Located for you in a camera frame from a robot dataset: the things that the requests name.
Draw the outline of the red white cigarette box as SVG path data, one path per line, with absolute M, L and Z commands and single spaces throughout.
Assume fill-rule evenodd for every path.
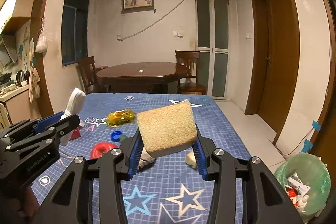
M 286 186 L 285 190 L 293 205 L 297 206 L 297 198 L 298 198 L 297 191 L 291 186 Z

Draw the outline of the white medicine box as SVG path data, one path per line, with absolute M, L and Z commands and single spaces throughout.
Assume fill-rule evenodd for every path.
M 310 186 L 304 184 L 299 178 L 297 172 L 291 174 L 288 178 L 288 185 L 291 186 L 297 193 L 299 197 L 303 197 L 309 192 Z

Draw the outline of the red small triangular piece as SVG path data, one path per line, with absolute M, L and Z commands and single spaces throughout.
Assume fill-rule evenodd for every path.
M 79 128 L 76 128 L 73 130 L 72 134 L 71 134 L 71 137 L 70 137 L 70 140 L 75 140 L 77 138 L 80 138 L 81 137 L 81 134 L 80 134 L 80 130 Z

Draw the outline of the small yellow sponge piece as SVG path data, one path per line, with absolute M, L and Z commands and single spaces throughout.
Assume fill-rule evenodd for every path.
M 190 151 L 185 157 L 185 163 L 193 169 L 197 169 L 197 162 L 193 151 Z

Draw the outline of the blue bottle cap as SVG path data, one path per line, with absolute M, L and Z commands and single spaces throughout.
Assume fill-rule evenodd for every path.
M 111 139 L 111 141 L 114 141 L 114 142 L 120 142 L 121 141 L 121 136 L 122 136 L 121 131 L 113 131 L 110 134 L 110 139 Z

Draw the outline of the yellow crumpled wrapper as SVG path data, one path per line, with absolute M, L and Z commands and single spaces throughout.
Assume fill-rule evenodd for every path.
M 125 109 L 109 113 L 105 122 L 111 127 L 117 127 L 121 124 L 132 122 L 134 119 L 135 112 L 130 109 Z

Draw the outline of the black electric kettle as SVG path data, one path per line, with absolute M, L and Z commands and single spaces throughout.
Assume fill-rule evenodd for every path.
M 25 72 L 23 70 L 17 71 L 16 82 L 17 82 L 19 87 L 22 86 L 22 82 L 24 82 L 25 80 L 26 80 Z

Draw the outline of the wooden chair right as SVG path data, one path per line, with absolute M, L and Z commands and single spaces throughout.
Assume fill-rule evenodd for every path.
M 207 94 L 207 88 L 198 83 L 199 51 L 175 51 L 177 64 L 187 69 L 185 82 L 178 80 L 178 94 Z

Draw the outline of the wooden chair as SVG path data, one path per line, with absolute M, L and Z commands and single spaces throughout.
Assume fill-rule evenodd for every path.
M 177 64 L 187 69 L 185 82 L 178 80 L 178 94 L 207 94 L 207 88 L 198 83 L 199 51 L 175 51 Z
M 83 57 L 77 60 L 80 75 L 82 77 L 86 94 L 100 93 L 104 91 L 104 87 L 98 83 L 97 72 L 107 68 L 107 66 L 96 67 L 95 58 L 93 56 Z

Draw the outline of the wooden chair left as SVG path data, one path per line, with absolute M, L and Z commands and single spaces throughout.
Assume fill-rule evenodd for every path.
M 93 56 L 83 57 L 77 60 L 80 75 L 82 77 L 86 94 L 100 93 L 104 91 L 104 87 L 98 83 L 97 72 L 107 68 L 107 66 L 96 67 L 95 58 Z

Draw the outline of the dark wooden dining table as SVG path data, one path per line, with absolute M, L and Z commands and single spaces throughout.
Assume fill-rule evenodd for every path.
M 186 77 L 183 65 L 169 62 L 127 63 L 97 72 L 98 83 L 111 93 L 167 94 L 169 84 Z

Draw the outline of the hanging white plastic bag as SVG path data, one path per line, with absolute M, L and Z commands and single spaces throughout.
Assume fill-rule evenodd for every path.
M 42 25 L 41 25 L 41 29 L 38 32 L 38 39 L 37 39 L 37 43 L 35 47 L 36 53 L 44 53 L 48 49 L 48 40 L 45 34 L 46 19 L 45 17 L 42 17 L 41 20 L 42 20 Z

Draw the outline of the dark window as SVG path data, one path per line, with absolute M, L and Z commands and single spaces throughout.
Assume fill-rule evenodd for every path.
M 61 29 L 62 65 L 88 56 L 89 0 L 64 0 Z

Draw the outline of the white glass double door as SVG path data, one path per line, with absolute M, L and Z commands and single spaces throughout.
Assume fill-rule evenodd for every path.
M 198 82 L 206 95 L 224 98 L 229 56 L 228 0 L 196 0 Z

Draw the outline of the wall light switch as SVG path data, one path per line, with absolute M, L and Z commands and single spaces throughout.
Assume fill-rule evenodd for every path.
M 183 31 L 174 31 L 173 36 L 183 38 Z

